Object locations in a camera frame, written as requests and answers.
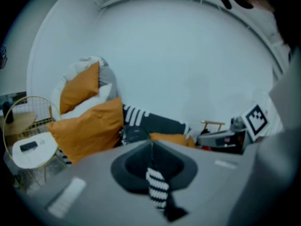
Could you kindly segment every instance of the black phone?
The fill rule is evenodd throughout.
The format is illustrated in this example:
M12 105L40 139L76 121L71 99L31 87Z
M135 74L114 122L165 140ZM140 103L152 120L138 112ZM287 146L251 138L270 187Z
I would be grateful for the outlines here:
M38 144L35 141L33 141L33 142L30 142L30 143L20 146L20 149L21 149L21 152L25 152L30 149L36 148L37 146L38 146Z

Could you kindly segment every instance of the white wall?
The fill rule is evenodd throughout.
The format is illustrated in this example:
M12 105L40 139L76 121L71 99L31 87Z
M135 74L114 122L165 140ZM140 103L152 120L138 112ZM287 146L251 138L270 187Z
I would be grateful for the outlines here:
M50 99L66 67L83 56L82 45L96 16L92 0L58 0L43 21L31 49L27 94Z
M189 0L133 0L106 10L82 51L103 56L123 103L229 125L272 88L273 57L239 21Z
M0 95L26 91L30 50L40 25L57 0L30 0L11 26L4 44L7 63L0 70Z

